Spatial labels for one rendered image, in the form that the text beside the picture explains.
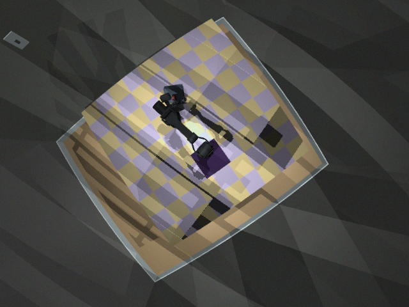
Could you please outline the dark grey panel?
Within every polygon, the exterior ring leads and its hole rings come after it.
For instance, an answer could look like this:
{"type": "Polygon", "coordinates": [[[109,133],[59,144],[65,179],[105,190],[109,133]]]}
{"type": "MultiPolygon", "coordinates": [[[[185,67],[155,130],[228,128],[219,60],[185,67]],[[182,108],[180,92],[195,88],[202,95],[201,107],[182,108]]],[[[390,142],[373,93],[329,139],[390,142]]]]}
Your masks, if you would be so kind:
{"type": "Polygon", "coordinates": [[[182,84],[177,84],[173,86],[165,86],[164,87],[164,94],[170,93],[172,99],[169,101],[169,103],[174,103],[175,100],[181,100],[182,102],[185,101],[185,96],[184,96],[184,89],[182,84]],[[174,100],[173,100],[173,95],[174,100]]]}

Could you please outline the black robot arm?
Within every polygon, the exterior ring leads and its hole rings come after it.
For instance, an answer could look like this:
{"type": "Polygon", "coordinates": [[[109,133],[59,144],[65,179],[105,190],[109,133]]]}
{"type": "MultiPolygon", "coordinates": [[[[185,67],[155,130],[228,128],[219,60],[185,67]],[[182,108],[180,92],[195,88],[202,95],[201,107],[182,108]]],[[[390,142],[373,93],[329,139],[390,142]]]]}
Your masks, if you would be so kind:
{"type": "MultiPolygon", "coordinates": [[[[183,106],[183,103],[181,100],[175,100],[175,103],[172,103],[172,108],[175,110],[173,111],[170,107],[166,107],[161,101],[157,101],[153,109],[156,110],[156,112],[161,115],[162,121],[167,125],[167,126],[172,126],[172,128],[177,128],[186,138],[189,143],[192,144],[193,151],[194,149],[194,142],[199,138],[199,139],[205,139],[202,137],[197,136],[194,132],[191,132],[184,124],[181,123],[181,119],[179,118],[179,115],[177,112],[180,112],[185,109],[183,106]]],[[[198,154],[201,158],[206,159],[209,155],[212,154],[214,151],[213,145],[207,140],[201,144],[201,146],[195,151],[195,153],[198,154]]]]}

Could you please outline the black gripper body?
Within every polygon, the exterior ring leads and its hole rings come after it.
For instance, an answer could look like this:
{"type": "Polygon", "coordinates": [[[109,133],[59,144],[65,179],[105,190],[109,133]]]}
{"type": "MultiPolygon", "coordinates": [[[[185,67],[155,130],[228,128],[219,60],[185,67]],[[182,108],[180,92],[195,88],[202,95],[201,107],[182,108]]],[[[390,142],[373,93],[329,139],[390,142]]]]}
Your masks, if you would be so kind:
{"type": "MultiPolygon", "coordinates": [[[[167,108],[170,107],[173,111],[175,111],[175,110],[172,108],[172,105],[169,103],[169,101],[172,99],[170,93],[166,93],[166,94],[164,94],[164,95],[161,95],[161,96],[160,96],[160,99],[161,99],[161,102],[162,102],[162,103],[166,103],[166,107],[167,107],[167,108]]],[[[177,113],[177,114],[179,115],[179,118],[181,119],[180,113],[177,113]]]]}

